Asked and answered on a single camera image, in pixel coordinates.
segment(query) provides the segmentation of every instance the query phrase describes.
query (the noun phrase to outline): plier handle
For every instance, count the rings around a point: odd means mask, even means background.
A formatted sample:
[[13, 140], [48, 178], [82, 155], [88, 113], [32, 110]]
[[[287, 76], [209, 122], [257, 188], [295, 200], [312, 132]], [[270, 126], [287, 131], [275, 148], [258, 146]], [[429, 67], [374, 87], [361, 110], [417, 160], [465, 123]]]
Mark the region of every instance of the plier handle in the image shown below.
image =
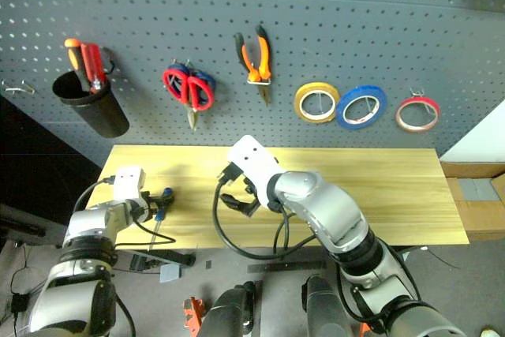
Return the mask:
[[260, 65], [258, 69], [249, 60], [247, 55], [247, 47], [244, 43], [244, 36], [241, 33], [235, 34], [235, 48], [239, 62], [249, 71], [247, 81], [250, 84], [270, 84], [270, 43], [268, 42], [267, 33], [261, 25], [256, 26], [256, 34], [260, 43]]

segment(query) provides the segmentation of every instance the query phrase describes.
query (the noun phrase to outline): pegboard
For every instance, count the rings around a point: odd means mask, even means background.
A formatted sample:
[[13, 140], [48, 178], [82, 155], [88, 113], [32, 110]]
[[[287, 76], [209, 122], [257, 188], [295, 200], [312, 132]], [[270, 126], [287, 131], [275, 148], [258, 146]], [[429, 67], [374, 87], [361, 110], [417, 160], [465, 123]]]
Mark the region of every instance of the pegboard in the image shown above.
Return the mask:
[[[505, 0], [2, 0], [1, 7], [0, 76], [36, 90], [7, 99], [99, 165], [113, 144], [231, 145], [246, 133], [271, 146], [442, 154], [505, 96]], [[269, 107], [245, 83], [234, 48], [235, 32], [257, 46], [258, 23], [271, 41]], [[131, 124], [125, 135], [100, 137], [53, 95], [54, 79], [70, 70], [68, 37], [112, 50], [113, 91]], [[218, 81], [215, 105], [199, 113], [196, 132], [161, 81], [173, 58], [190, 59]], [[353, 131], [303, 122], [293, 99], [309, 81], [327, 81], [341, 94], [378, 85], [387, 111]], [[406, 133], [394, 121], [410, 88], [423, 88], [442, 108], [427, 133]]]

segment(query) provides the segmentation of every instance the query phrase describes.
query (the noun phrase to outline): orange pliers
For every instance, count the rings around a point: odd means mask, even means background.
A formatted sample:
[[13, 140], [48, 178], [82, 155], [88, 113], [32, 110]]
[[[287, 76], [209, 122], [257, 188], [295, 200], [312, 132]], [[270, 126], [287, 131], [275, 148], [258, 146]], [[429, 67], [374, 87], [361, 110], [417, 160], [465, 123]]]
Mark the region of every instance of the orange pliers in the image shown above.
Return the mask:
[[270, 43], [268, 42], [267, 33], [261, 25], [256, 26], [256, 34], [260, 42], [260, 65], [258, 69], [254, 67], [247, 56], [247, 48], [244, 43], [244, 36], [237, 33], [235, 38], [235, 47], [239, 62], [249, 71], [247, 83], [255, 84], [258, 87], [258, 92], [263, 98], [266, 105], [270, 103]]

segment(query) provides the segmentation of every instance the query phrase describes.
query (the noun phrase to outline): wooden tabletop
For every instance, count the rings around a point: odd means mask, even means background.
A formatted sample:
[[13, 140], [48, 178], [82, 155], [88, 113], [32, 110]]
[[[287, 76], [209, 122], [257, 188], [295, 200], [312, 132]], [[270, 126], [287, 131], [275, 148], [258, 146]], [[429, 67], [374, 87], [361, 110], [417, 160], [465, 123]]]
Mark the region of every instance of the wooden tabletop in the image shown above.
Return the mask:
[[[177, 239], [158, 249], [216, 248], [224, 244], [211, 221], [216, 176], [227, 165], [229, 147], [115, 145], [100, 175], [121, 166], [139, 165], [146, 173], [143, 190], [159, 195], [174, 189], [175, 201], [160, 233]], [[347, 191], [359, 204], [372, 229], [391, 245], [467, 244], [465, 230], [433, 149], [269, 148], [287, 170], [317, 170], [325, 181]], [[223, 187], [242, 201], [239, 178]], [[88, 205], [112, 199], [112, 186], [95, 188]], [[240, 246], [271, 246], [281, 216], [260, 208], [251, 219], [219, 205], [219, 219]], [[154, 220], [144, 224], [154, 228]], [[290, 244], [311, 233], [294, 217]], [[121, 231], [117, 242], [147, 242], [151, 236], [135, 225]]]

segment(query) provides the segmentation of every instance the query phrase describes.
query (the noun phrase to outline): black pen holder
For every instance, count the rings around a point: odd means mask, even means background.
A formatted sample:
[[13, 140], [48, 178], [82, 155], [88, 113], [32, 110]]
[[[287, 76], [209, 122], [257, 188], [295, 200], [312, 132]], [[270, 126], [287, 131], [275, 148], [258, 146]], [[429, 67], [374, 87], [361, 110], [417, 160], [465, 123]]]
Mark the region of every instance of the black pen holder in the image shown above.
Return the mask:
[[85, 120], [100, 136], [113, 138], [126, 133], [129, 122], [106, 80], [95, 93], [82, 91], [79, 78], [71, 71], [53, 83], [53, 93]]

